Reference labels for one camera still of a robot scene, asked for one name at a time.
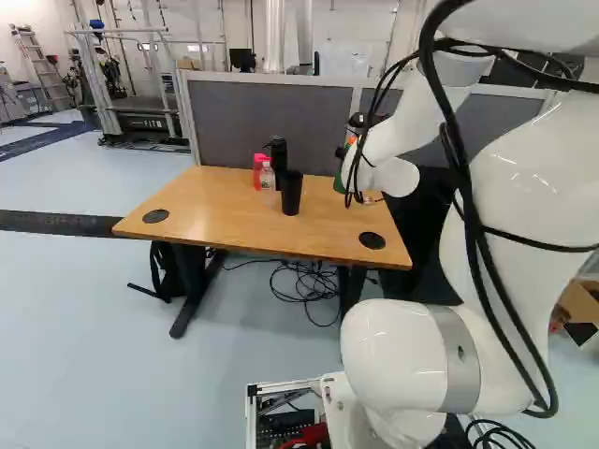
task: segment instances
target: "desk leg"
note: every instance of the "desk leg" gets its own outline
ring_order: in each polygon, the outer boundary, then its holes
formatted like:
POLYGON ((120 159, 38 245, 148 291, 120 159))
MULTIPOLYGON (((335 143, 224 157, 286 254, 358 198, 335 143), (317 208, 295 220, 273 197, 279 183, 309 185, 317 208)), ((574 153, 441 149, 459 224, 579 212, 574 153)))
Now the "desk leg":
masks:
POLYGON ((345 314, 359 302, 359 297, 362 295, 362 287, 366 281, 366 267, 354 265, 350 267, 340 266, 338 273, 339 278, 339 300, 341 301, 341 319, 345 314))
POLYGON ((187 291, 187 299, 169 333, 173 339, 178 340, 185 335, 187 326, 196 314, 212 279, 216 277, 223 265, 226 251, 217 250, 206 267, 206 249, 203 246, 173 243, 172 247, 181 280, 187 291))

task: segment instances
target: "black backpack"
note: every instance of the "black backpack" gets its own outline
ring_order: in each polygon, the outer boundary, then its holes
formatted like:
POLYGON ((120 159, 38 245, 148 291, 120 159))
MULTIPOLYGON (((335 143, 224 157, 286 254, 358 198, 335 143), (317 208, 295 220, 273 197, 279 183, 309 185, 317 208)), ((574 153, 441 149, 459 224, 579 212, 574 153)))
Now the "black backpack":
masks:
POLYGON ((170 304, 174 297, 186 294, 185 286, 181 281, 175 253, 170 243, 166 241, 153 241, 150 246, 150 270, 152 272, 153 289, 156 296, 170 304), (160 269, 165 275, 160 279, 160 269))

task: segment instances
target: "ladder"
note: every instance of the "ladder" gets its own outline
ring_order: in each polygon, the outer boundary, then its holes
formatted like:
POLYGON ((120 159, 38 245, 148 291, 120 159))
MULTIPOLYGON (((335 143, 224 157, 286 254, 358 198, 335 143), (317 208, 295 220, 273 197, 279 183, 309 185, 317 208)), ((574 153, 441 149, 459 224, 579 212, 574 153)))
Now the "ladder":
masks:
POLYGON ((31 62, 41 84, 41 91, 51 103, 52 110, 58 112, 71 109, 73 107, 72 97, 56 67, 58 64, 56 57, 44 55, 41 45, 37 41, 36 33, 30 25, 16 26, 11 23, 10 31, 25 60, 31 62))

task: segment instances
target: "standing desk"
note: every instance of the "standing desk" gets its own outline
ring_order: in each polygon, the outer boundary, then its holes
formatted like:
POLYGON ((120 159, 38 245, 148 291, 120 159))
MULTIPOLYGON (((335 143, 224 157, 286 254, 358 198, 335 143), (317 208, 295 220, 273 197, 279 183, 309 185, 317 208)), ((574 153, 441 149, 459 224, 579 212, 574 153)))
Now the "standing desk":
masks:
POLYGON ((350 209, 332 188, 333 178, 304 176, 299 214, 281 212, 279 193, 257 192, 252 170, 194 166, 112 228, 118 236, 172 243, 187 300, 170 336, 179 339, 193 318, 226 250, 327 260, 339 264, 342 316, 359 301, 368 268, 410 269, 412 261, 384 201, 350 209), (144 223, 152 210, 168 218, 144 223), (386 241, 371 250, 363 232, 386 241), (207 263, 206 247, 216 251, 207 263))

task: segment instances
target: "water bottle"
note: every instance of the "water bottle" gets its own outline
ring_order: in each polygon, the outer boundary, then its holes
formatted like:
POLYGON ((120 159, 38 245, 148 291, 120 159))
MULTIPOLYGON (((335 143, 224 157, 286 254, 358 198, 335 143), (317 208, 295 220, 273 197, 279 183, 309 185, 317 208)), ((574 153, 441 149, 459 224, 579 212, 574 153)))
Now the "water bottle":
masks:
POLYGON ((275 190, 274 171, 270 167, 270 161, 264 161, 262 163, 262 169, 260 170, 260 190, 275 190))

